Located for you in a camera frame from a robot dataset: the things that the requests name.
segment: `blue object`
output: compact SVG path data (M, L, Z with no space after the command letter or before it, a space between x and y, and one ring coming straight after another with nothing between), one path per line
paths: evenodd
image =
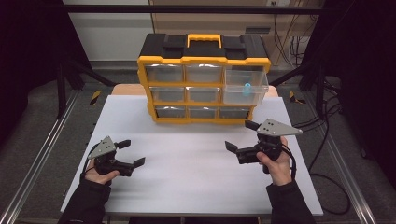
M251 93L251 85L250 83L245 83L244 91L242 92L242 95L244 96L249 96Z

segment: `white wall panel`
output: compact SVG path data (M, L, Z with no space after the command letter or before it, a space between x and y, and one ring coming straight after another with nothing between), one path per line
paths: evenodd
M64 0L66 5L148 5L147 0ZM70 13L90 61L135 61L152 33L148 13Z

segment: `aluminum rail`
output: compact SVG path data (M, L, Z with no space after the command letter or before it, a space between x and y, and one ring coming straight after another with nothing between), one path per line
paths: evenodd
M70 13L217 13L217 14L286 14L323 15L341 11L341 8L323 7L250 7L250 6L144 6L144 5L58 5L41 6Z
M304 91L303 93L305 99L307 99L307 102L312 112L316 114L316 109L313 104L313 102L315 102L313 93L311 92L311 94L307 94ZM320 130L323 136L326 133L326 128L327 128L326 124L320 125ZM344 187L346 188L346 192L355 208L356 214L361 220L361 223L376 224L377 222L375 221L375 217L369 205L367 204L366 200L364 199L364 196L361 193L361 189L359 188L358 183L353 177L353 174L350 172L347 163L344 161L344 158L341 155L340 150L338 150L337 145L332 139L332 136L329 134L327 136L327 139L328 140L326 141L329 146L329 154L332 158L332 162L334 163L334 167L335 169L337 169L337 172L340 175L340 179L343 182Z
M14 195L11 203L8 205L6 211L0 217L1 224L12 224L16 221L18 214L20 213L24 203L26 202L27 197L29 196L30 191L32 190L40 172L46 163L46 160L52 151L53 146L56 143L56 140L59 137L69 115L75 105L75 102L78 98L79 91L72 91L72 94L68 100L68 107L66 108L64 115L59 119L56 119L52 130L49 132L46 141L38 152L35 161L30 167L29 172L26 177L23 179L20 187L18 188L17 193Z

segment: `yellow handle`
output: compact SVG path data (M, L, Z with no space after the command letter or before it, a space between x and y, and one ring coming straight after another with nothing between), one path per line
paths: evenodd
M190 41L218 41L219 48L221 48L221 36L220 35L201 35L201 34L191 34L187 36L187 48L190 47Z

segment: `robotic arm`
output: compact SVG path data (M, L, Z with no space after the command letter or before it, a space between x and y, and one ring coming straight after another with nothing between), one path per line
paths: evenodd
M285 151L289 156L294 159L291 152L283 148L280 141L280 136L301 134L302 130L295 129L273 119L267 119L264 123L258 124L250 120L245 120L245 127L256 131L258 143L253 147L238 148L236 145L225 142L227 150L234 153L239 161L239 164L260 162L256 154L261 151L265 153L271 160L276 161L280 153ZM262 167L266 174L269 174L268 167Z
M100 175L106 175L118 170L122 176L131 176L135 168L145 164L146 158L141 158L133 163L120 162L115 159L117 148L122 149L131 145L131 140L114 143L109 136L93 146L88 160L95 159L95 169Z

